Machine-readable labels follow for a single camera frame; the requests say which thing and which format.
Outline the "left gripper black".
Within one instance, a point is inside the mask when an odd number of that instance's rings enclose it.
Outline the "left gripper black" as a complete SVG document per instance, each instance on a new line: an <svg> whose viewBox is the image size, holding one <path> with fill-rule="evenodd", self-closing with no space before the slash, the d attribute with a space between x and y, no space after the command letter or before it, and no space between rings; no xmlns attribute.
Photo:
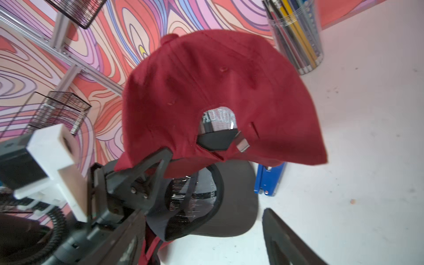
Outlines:
<svg viewBox="0 0 424 265"><path fill-rule="evenodd" d="M153 207L156 181L163 178L173 153L162 148L133 168L115 171L115 162L94 163L87 177L91 181L91 229L115 230L134 211L147 214Z"/></svg>

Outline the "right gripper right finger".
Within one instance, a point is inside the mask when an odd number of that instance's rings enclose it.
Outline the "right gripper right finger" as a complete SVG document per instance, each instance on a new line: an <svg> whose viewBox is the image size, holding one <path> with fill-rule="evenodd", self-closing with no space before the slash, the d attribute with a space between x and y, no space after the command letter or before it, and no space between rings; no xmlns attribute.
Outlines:
<svg viewBox="0 0 424 265"><path fill-rule="evenodd" d="M262 226L270 265L327 265L271 208Z"/></svg>

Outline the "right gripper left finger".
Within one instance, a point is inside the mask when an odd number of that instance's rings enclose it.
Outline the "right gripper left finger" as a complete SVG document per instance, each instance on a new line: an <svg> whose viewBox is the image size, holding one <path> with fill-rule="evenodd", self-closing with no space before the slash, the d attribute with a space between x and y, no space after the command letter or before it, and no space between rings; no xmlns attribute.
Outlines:
<svg viewBox="0 0 424 265"><path fill-rule="evenodd" d="M134 211L81 265L136 265L145 239L145 215Z"/></svg>

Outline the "dark grey cap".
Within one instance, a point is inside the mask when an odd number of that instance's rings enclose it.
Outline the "dark grey cap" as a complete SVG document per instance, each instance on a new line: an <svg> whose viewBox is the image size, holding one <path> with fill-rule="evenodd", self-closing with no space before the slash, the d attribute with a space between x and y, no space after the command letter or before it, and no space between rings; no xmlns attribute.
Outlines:
<svg viewBox="0 0 424 265"><path fill-rule="evenodd" d="M234 237L258 215L256 175L248 161L219 162L182 178L164 179L146 215L152 232L170 242L187 235Z"/></svg>

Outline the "dark red cap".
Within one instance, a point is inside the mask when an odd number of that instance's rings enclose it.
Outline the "dark red cap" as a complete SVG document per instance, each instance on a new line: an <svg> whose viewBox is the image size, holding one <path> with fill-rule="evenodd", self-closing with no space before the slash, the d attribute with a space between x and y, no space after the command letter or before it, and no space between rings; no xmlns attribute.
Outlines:
<svg viewBox="0 0 424 265"><path fill-rule="evenodd" d="M145 239L142 244L138 265L161 265L158 255L159 250L168 246L171 242L164 242L147 226Z"/></svg>
<svg viewBox="0 0 424 265"><path fill-rule="evenodd" d="M166 178L246 160L316 166L327 152L311 96L293 65L263 37L230 30L169 34L130 74L123 90L124 153L116 171L162 148L173 157ZM235 120L247 141L209 151L197 142L204 113Z"/></svg>

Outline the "dark red cap front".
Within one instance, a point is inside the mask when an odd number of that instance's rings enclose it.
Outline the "dark red cap front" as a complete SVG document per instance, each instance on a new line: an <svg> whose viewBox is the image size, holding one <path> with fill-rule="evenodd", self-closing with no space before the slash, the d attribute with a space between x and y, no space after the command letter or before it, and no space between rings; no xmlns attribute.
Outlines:
<svg viewBox="0 0 424 265"><path fill-rule="evenodd" d="M142 244L138 265L161 265L158 255L159 250L168 246L171 242L164 242L147 226L145 239Z"/></svg>

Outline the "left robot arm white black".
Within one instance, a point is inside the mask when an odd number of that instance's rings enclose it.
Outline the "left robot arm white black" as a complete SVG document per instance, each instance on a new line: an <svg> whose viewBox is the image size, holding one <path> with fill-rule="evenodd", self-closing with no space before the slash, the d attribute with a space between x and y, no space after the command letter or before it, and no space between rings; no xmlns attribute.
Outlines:
<svg viewBox="0 0 424 265"><path fill-rule="evenodd" d="M145 218L171 158L163 148L119 172L115 162L95 163L85 184L85 223L57 206L1 193L1 264L158 265L162 240Z"/></svg>

